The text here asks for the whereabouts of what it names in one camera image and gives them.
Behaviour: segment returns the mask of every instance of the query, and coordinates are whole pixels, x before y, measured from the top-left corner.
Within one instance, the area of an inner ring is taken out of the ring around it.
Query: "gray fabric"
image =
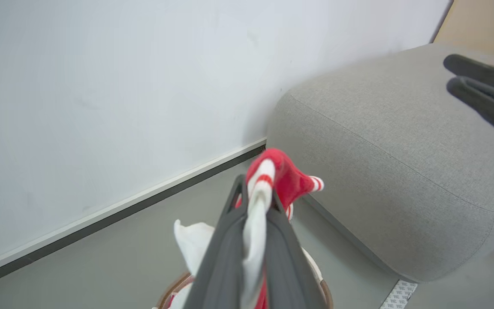
[[[314,194],[395,272],[435,280],[494,248],[494,128],[445,88],[425,45],[353,65],[285,94],[268,147],[325,181]]]

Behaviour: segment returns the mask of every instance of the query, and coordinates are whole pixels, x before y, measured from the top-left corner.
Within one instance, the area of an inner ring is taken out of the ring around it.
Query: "wooden panel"
[[[494,0],[455,0],[434,42],[494,55]]]

